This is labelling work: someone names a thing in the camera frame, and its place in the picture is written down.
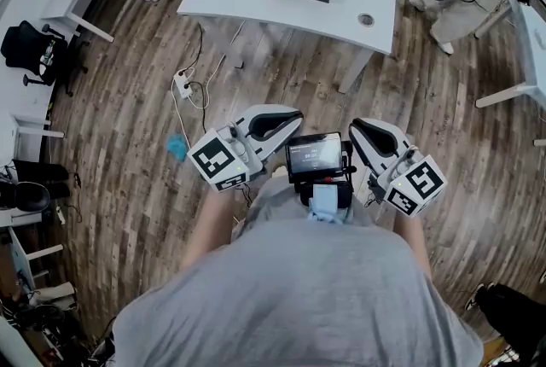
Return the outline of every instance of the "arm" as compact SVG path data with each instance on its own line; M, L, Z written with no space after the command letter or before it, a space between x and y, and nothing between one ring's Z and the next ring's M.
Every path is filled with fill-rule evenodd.
M410 219L405 217L402 213L396 212L394 228L392 230L395 234L399 234L409 244L411 250L413 250L415 259L417 259L417 264L419 264L428 278L432 280L421 218L416 217Z
M233 189L222 193L209 189L184 252L181 270L186 270L207 253L231 242L234 203Z

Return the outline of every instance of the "table leg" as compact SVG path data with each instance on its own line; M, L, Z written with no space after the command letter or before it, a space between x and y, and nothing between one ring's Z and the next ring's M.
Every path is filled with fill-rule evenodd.
M474 36L480 39L484 36L489 29L491 29L497 22L504 20L510 13L510 4L506 2L497 12L495 12L488 20L485 20L484 24L478 27L478 30L474 32Z
M235 68L242 68L245 62L242 60L241 55L239 55L239 53L233 48L216 23L208 20L204 16L198 16L197 20L199 21L199 24L201 24L201 27L203 27L203 29L205 29L205 31L211 35L212 41L216 44L220 51L227 56L233 66Z
M535 89L535 86L530 86L528 84L517 84L512 86L507 90L501 90L490 96L482 97L476 100L476 108L485 108L485 106L490 106L495 103L504 102L510 98L521 96L523 94L528 94Z
M12 114L12 115L18 121L24 121L26 123L34 123L34 124L37 124L37 125L50 125L51 124L51 121L49 121L48 119L27 117L26 115L14 115L14 114Z
M349 69L347 70L346 75L343 77L343 80L341 80L340 87L338 89L339 92L342 94L346 94L346 92L351 88L351 85L354 83L354 81L357 79L358 74L364 70L364 67L366 67L366 64L369 61L369 58L374 54L373 50L370 49L364 49L362 48L360 50L360 53L358 53L358 56L355 58Z
M40 135L42 137L64 138L65 134L61 131L45 131L44 129L38 129L36 127L19 127L17 129L19 133L26 133L27 135Z
M97 26L93 26L90 22L84 20L81 16L77 16L76 14L69 12L67 14L67 18L69 18L70 20L74 22L77 22L83 28L89 30L90 32L93 32L97 36L100 36L102 39L106 39L109 43L113 42L113 36L108 35L106 32L102 31Z
M61 244L58 244L57 246L53 246L52 248L45 248L44 250L38 250L37 252L27 253L26 258L29 261L32 261L33 259L42 258L42 256L45 256L46 254L60 252L63 248L64 247Z

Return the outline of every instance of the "wooden floor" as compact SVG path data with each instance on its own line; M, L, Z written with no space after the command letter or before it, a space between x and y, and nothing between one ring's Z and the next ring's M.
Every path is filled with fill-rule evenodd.
M85 329L98 336L108 319L140 293L177 272L184 243L206 191L188 161L166 151L181 131L171 77L196 56L200 31L176 14L181 0L99 0L91 20L113 44L85 35L88 74L74 97L59 94L53 161L78 171L83 222L68 210L58 235L67 245L67 277L78 288ZM239 23L221 20L230 37ZM235 41L246 64L224 64L211 82L206 126L254 103L279 102L305 114L304 133L342 131L356 117L389 121L431 154L449 180L425 216L433 280L444 299L487 338L479 312L463 313L481 281L506 283L540 299L546 266L544 150L531 144L546 125L526 97L477 109L474 101L523 80L514 28L495 26L480 41L456 42L444 55L428 35L430 21L398 0L392 56L374 55L348 94L338 83L356 48L279 26L248 22ZM220 53L207 36L195 79L206 81ZM202 135L200 112L180 101L191 141ZM357 162L356 182L364 169ZM365 183L358 198L365 201ZM239 196L238 215L245 206ZM392 214L378 212L389 225Z

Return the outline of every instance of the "white cable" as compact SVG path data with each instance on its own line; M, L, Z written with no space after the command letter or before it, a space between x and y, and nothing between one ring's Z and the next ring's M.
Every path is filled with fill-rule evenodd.
M174 91L172 90L173 87L174 87L174 76L172 77L172 83L171 83L172 100L174 101L174 108L177 110L178 119L180 119L180 125L182 126L182 133L184 134L184 137L186 138L186 143L188 143L188 149L191 149L191 144L189 143L188 135L186 135L186 131L184 129L184 122L182 121L182 116L180 115L180 112L178 111L177 98L174 96Z
M540 119L542 122L546 123L546 119L544 119L543 117L541 117L540 115L540 109L538 109L538 104L535 103L535 106L537 107L537 115L538 115L538 119Z
M245 25L245 21L243 21L241 23L241 25L239 26L239 28L237 29L237 32L235 32L235 35L233 36L233 38L231 39L231 42L229 44L233 44L233 42L235 41L235 39L237 38L237 36L239 36L239 33L241 33L241 29L242 27ZM220 58L220 62L216 65L216 69L214 70L214 72L212 73L212 76L208 78L206 84L205 84L205 93L206 93L206 102L205 102L205 106L203 107L200 107L200 106L197 106L190 97L188 97L188 100L189 102L193 105L193 107L195 109L199 109L200 111L202 111L203 109L207 109L209 107L209 105L211 104L211 94L209 93L209 90L208 90L208 85L211 83L211 80L214 79L214 76L216 76L216 74L218 73L218 70L220 69L220 66L222 65L222 62L224 62L224 59L225 59L225 55L222 55L222 57Z
M235 39L237 38L237 36L239 35L239 33L241 33L241 29L242 27L244 26L245 24L245 21L243 21L241 23L241 25L239 26L239 28L237 29L237 32L235 32L235 35L233 36L233 38L231 39L231 42L229 44L233 44L233 42L235 41ZM220 69L220 65L222 65L222 62L224 61L225 59L225 55L222 55L222 57L220 58L220 62L216 65L216 69L214 70L214 73L212 73L212 76L207 80L206 84L205 84L205 92L206 92L206 103L204 105L204 107L200 108L199 106L197 106L192 100L190 97L188 97L188 100L189 102L193 105L193 107L195 109L199 109L199 110L203 110L203 109L207 109L209 107L209 105L211 104L211 95L209 94L209 91L208 91L208 85L211 83L211 80L214 78L214 76L216 76L216 73L218 72L218 69ZM189 67L189 68L186 68L184 70L184 75L185 73L188 71L188 70L193 70L192 73L189 75L189 76L186 76L186 80L189 80L190 78L194 77L194 74L195 74L195 68L193 67ZM177 115L178 115L178 119L180 120L180 125L182 126L182 133L184 134L184 137L186 138L186 142L188 143L188 149L191 149L191 144L189 143L189 138L188 138L188 135L186 135L186 131L184 129L184 123L183 123L183 120L182 120L182 115L180 115L180 111L178 110L178 105L177 105L177 98L174 96L174 91L172 90L174 88L174 78L179 74L180 72L177 71L176 74L174 76L172 76L172 82L171 82L171 95L172 95L172 100L174 101L174 108L177 110Z

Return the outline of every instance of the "gray t-shirt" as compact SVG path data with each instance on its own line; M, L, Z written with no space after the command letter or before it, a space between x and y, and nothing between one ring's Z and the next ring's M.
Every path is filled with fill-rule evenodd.
M481 341L402 238L274 220L288 203L276 197L249 213L265 222L119 314L119 367L479 365Z

